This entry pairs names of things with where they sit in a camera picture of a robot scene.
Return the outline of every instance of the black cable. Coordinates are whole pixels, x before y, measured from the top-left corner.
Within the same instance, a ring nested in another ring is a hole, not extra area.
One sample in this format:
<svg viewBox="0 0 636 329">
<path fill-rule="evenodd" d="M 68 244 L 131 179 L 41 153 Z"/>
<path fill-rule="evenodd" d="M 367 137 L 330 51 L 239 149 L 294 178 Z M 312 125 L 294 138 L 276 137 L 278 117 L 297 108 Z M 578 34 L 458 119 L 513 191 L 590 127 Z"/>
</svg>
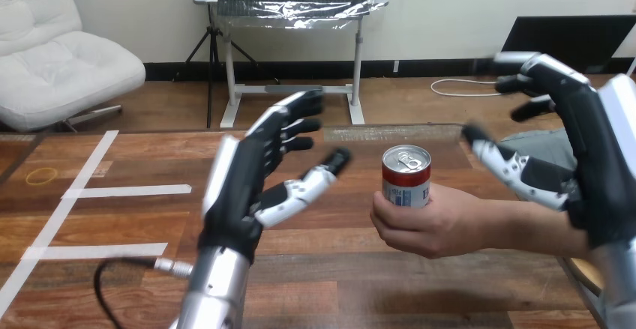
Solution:
<svg viewBox="0 0 636 329">
<path fill-rule="evenodd" d="M 101 292 L 101 274 L 106 270 L 109 265 L 115 263 L 127 263 L 132 265 L 140 265 L 146 268 L 154 268 L 156 258 L 108 258 L 104 259 L 95 269 L 95 275 L 93 276 L 93 289 L 95 290 L 95 296 L 99 302 L 101 309 L 106 313 L 108 319 L 115 325 L 116 329 L 123 329 L 121 324 L 117 321 L 117 318 L 113 315 L 112 310 L 104 300 L 104 295 Z"/>
</svg>

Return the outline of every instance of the white wall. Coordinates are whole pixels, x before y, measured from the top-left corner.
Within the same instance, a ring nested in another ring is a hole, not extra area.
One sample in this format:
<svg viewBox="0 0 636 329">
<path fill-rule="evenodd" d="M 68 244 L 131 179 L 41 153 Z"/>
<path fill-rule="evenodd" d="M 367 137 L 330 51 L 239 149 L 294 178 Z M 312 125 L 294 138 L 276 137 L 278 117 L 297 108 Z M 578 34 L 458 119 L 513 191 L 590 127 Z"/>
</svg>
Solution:
<svg viewBox="0 0 636 329">
<path fill-rule="evenodd" d="M 84 29 L 144 62 L 183 61 L 203 35 L 206 9 L 191 0 L 75 0 Z M 480 58 L 503 45 L 517 16 L 632 13 L 636 0 L 390 0 L 365 19 L 363 59 Z M 240 28 L 235 41 L 262 61 L 353 59 L 354 28 Z M 207 44 L 194 60 L 206 61 Z M 615 56 L 636 56 L 636 30 Z"/>
</svg>

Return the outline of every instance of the white tape line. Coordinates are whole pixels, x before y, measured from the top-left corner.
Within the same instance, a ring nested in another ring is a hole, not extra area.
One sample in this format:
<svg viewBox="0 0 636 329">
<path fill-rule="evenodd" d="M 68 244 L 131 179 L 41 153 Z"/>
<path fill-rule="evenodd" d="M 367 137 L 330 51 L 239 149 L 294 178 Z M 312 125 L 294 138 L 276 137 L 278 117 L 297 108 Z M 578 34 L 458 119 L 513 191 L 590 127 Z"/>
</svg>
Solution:
<svg viewBox="0 0 636 329">
<path fill-rule="evenodd" d="M 86 186 L 86 183 L 91 179 L 91 175 L 93 175 L 93 172 L 98 167 L 106 151 L 108 151 L 113 140 L 115 140 L 117 132 L 117 130 L 111 130 L 103 135 L 91 156 L 86 163 L 84 163 L 84 167 L 82 167 L 82 170 L 79 171 L 79 174 L 70 185 L 71 189 L 82 189 Z M 32 247 L 45 248 L 51 244 L 53 237 L 56 236 L 56 233 L 76 201 L 77 198 L 66 198 L 60 201 L 58 207 L 54 210 L 53 214 L 51 214 L 49 221 L 46 222 L 40 234 L 35 238 L 33 244 L 31 244 Z M 44 254 L 44 251 L 40 250 L 36 253 L 41 256 Z M 35 268 L 35 265 L 38 263 L 38 259 L 39 258 L 35 256 L 33 259 L 21 260 L 2 286 L 2 289 L 0 289 L 0 318 L 6 313 L 11 302 L 14 301 L 14 298 L 24 285 L 26 278 L 29 277 L 33 268 Z"/>
<path fill-rule="evenodd" d="M 192 187 L 187 184 L 149 185 L 147 187 L 115 187 L 69 189 L 62 198 L 105 198 L 108 196 L 163 196 L 166 194 L 189 194 Z"/>
<path fill-rule="evenodd" d="M 118 256 L 161 256 L 168 243 L 90 245 L 82 247 L 29 247 L 22 260 L 99 259 Z"/>
</svg>

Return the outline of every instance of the can pull tab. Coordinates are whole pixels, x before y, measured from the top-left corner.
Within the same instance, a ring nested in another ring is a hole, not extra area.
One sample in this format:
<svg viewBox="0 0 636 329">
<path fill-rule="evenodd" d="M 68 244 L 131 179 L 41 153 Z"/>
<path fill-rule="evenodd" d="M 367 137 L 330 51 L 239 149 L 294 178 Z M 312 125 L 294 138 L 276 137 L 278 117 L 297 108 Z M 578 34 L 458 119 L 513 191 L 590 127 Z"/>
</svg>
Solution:
<svg viewBox="0 0 636 329">
<path fill-rule="evenodd" d="M 415 159 L 408 151 L 397 153 L 397 161 L 405 165 L 408 169 L 417 169 L 422 165 L 422 161 Z"/>
</svg>

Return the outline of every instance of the white leather chair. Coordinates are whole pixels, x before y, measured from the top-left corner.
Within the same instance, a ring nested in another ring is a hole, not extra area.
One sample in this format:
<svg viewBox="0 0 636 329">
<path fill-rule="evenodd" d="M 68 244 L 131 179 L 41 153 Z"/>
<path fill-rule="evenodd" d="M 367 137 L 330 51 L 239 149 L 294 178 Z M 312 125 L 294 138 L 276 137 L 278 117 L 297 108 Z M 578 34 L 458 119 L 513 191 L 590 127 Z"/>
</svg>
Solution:
<svg viewBox="0 0 636 329">
<path fill-rule="evenodd" d="M 0 0 L 0 121 L 18 131 L 72 124 L 121 110 L 77 113 L 132 91 L 142 62 L 82 32 L 73 0 Z"/>
</svg>

